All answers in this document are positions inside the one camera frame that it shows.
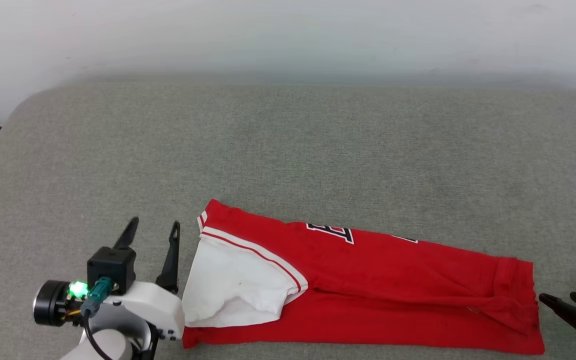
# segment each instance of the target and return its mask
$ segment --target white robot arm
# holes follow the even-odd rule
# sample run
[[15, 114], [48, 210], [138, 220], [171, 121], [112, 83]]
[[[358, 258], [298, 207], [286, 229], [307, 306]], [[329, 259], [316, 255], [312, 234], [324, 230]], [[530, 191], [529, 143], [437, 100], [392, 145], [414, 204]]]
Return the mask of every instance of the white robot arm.
[[178, 288], [179, 223], [161, 275], [135, 281], [130, 248], [138, 219], [133, 218], [113, 248], [102, 247], [88, 261], [88, 283], [48, 280], [34, 300], [37, 324], [72, 322], [84, 332], [62, 360], [152, 360], [160, 340], [181, 340], [184, 313]]

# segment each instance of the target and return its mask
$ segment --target black cable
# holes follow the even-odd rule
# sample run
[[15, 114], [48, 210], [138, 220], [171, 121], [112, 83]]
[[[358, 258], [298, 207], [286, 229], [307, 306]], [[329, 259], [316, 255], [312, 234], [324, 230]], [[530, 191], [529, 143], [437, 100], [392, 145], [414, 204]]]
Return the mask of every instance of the black cable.
[[81, 317], [81, 325], [83, 326], [84, 331], [86, 332], [86, 337], [88, 338], [90, 345], [92, 346], [94, 351], [96, 351], [96, 353], [98, 353], [99, 356], [103, 358], [103, 360], [114, 360], [112, 357], [108, 356], [108, 354], [106, 354], [103, 350], [101, 350], [101, 347], [99, 347], [99, 344], [97, 344], [95, 338], [92, 337], [92, 331], [90, 331], [89, 317], [90, 317], [90, 310], [86, 309], [84, 315]]

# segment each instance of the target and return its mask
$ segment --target red stripe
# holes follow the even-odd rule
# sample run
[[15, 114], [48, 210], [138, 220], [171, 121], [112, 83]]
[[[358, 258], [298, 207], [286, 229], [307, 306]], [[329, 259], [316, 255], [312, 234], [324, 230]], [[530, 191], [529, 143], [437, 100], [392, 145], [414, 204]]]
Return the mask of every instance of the red stripe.
[[226, 239], [226, 238], [224, 238], [224, 237], [221, 237], [221, 236], [219, 236], [219, 235], [211, 234], [210, 232], [206, 232], [206, 231], [203, 231], [203, 234], [210, 235], [211, 237], [217, 238], [217, 239], [219, 239], [219, 240], [223, 240], [223, 241], [225, 241], [226, 243], [228, 243], [228, 244], [233, 244], [234, 246], [236, 246], [236, 247], [238, 247], [238, 248], [250, 250], [250, 251], [252, 251], [253, 253], [259, 255], [262, 259], [266, 260], [267, 262], [274, 263], [275, 265], [277, 265], [278, 267], [280, 267], [286, 274], [290, 275], [290, 277], [292, 278], [292, 280], [294, 281], [294, 283], [297, 284], [297, 290], [298, 290], [299, 292], [302, 292], [302, 286], [299, 284], [299, 281], [297, 281], [297, 278], [296, 278], [295, 276], [293, 276], [293, 274], [290, 273], [290, 271], [286, 270], [286, 268], [284, 268], [281, 264], [279, 264], [279, 262], [276, 262], [275, 260], [272, 260], [272, 259], [268, 259], [266, 256], [263, 256], [259, 251], [255, 250], [254, 248], [249, 248], [249, 247], [243, 246], [243, 245], [241, 245], [241, 244], [235, 243], [235, 242], [233, 242], [233, 241], [231, 241], [231, 240], [228, 240], [228, 239]]

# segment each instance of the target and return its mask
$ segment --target gray cushion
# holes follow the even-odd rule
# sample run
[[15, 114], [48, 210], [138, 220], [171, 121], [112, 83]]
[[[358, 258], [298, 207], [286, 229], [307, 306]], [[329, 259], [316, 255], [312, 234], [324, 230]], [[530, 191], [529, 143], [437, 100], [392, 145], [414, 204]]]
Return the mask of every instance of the gray cushion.
[[[0, 134], [0, 359], [58, 359], [80, 331], [35, 325], [48, 279], [132, 216], [138, 280], [182, 225], [180, 285], [208, 200], [281, 219], [392, 233], [534, 262], [535, 291], [576, 291], [576, 90], [85, 84], [32, 96]], [[546, 358], [576, 331], [544, 306]], [[518, 359], [486, 350], [254, 343], [157, 360]]]

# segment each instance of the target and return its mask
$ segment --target white wall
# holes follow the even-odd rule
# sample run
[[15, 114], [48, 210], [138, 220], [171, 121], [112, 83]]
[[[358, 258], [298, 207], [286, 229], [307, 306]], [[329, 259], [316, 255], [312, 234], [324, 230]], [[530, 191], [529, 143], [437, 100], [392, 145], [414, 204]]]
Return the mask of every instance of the white wall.
[[0, 125], [150, 78], [576, 87], [576, 0], [0, 0]]

